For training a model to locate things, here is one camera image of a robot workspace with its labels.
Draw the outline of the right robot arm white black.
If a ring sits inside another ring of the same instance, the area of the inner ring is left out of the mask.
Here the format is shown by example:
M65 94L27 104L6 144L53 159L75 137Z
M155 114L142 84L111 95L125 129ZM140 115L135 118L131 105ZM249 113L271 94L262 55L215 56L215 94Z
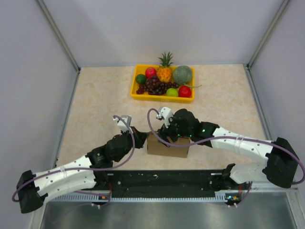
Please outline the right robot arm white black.
M279 137L275 141L248 138L218 124L200 122L186 109L173 113L170 108L161 107L156 118L164 122L157 131L164 143L188 138L196 145L232 151L254 160L248 165L229 164L222 174L226 188L232 189L251 181L269 181L281 188L290 188L294 183L299 159L284 138Z

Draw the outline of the brown cardboard box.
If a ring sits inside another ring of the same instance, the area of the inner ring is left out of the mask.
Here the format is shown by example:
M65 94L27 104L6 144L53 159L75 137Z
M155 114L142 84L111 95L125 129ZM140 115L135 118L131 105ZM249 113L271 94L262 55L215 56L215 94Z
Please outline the brown cardboard box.
M147 138L147 154L149 155L187 158L189 148L189 146L168 147L161 143L153 134L149 134Z

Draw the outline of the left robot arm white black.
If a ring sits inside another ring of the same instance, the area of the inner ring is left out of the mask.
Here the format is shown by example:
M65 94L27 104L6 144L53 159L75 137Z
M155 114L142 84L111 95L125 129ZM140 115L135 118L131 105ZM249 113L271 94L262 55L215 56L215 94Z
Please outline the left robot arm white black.
M131 155L136 148L142 148L149 135L135 127L131 129L59 168L39 173L23 172L12 200L19 203L22 214L27 214L61 195L82 189L105 188L107 172L113 169L113 163Z

